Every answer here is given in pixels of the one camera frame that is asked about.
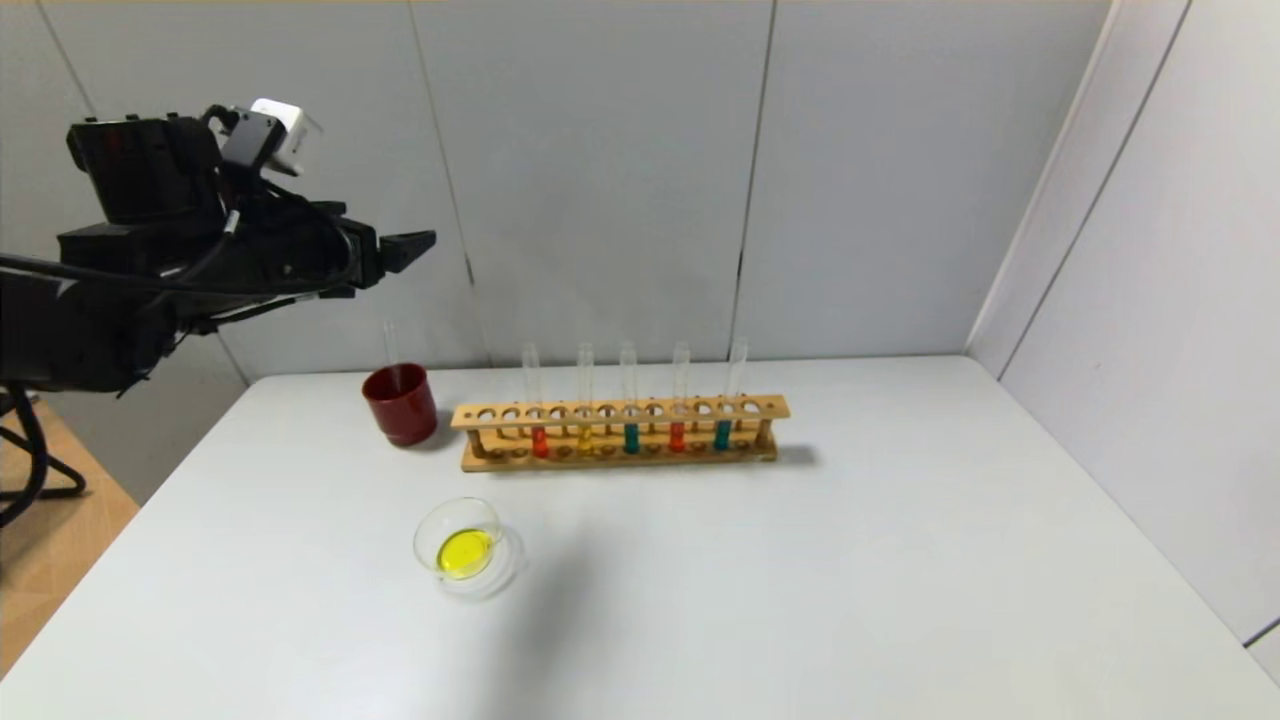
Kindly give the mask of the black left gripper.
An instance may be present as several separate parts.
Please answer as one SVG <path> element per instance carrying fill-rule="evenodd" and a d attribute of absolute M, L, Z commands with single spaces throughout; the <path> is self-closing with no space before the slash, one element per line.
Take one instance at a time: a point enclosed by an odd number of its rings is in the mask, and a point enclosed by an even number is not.
<path fill-rule="evenodd" d="M 381 272 L 403 273 L 435 243 L 435 231 L 378 241 L 343 202 L 269 200 L 242 215 L 234 263 L 238 282 L 264 293 L 346 293 L 376 284 Z"/>

